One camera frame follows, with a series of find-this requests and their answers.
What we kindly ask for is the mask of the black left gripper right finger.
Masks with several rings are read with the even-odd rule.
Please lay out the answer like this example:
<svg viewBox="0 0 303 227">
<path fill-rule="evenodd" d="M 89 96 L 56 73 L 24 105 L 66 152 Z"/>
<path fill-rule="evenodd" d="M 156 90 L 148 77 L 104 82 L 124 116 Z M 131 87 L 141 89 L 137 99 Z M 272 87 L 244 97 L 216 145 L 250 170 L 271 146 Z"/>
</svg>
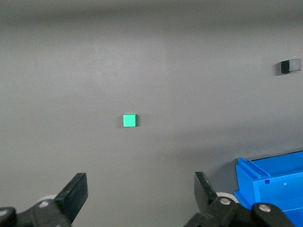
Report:
<svg viewBox="0 0 303 227">
<path fill-rule="evenodd" d="M 226 196 L 219 197 L 204 172 L 196 172 L 194 195 L 199 213 L 185 227 L 293 227 L 277 206 L 255 203 L 247 209 Z"/>
</svg>

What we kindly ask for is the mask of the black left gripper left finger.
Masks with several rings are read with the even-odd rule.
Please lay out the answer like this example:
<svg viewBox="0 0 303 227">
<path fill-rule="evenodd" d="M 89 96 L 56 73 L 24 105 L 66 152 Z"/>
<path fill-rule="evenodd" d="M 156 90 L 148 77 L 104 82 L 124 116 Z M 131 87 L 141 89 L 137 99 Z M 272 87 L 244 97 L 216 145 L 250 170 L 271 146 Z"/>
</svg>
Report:
<svg viewBox="0 0 303 227">
<path fill-rule="evenodd" d="M 14 207 L 1 207 L 2 227 L 71 227 L 88 198 L 87 175 L 77 173 L 55 196 L 46 196 L 32 207 L 17 213 Z"/>
</svg>

